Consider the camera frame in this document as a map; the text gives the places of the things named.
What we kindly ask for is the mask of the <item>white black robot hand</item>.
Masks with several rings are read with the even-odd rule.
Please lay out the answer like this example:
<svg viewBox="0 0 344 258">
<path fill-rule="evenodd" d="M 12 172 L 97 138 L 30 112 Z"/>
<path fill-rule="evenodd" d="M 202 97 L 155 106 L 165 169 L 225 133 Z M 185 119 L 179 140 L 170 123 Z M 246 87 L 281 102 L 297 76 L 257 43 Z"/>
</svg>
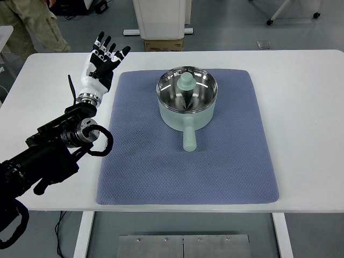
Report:
<svg viewBox="0 0 344 258">
<path fill-rule="evenodd" d="M 81 76 L 82 91 L 90 94 L 105 94 L 112 84 L 113 71 L 122 63 L 130 52 L 129 46 L 116 51 L 111 37 L 105 37 L 103 31 L 97 36 L 91 52 L 86 58 Z"/>
</svg>

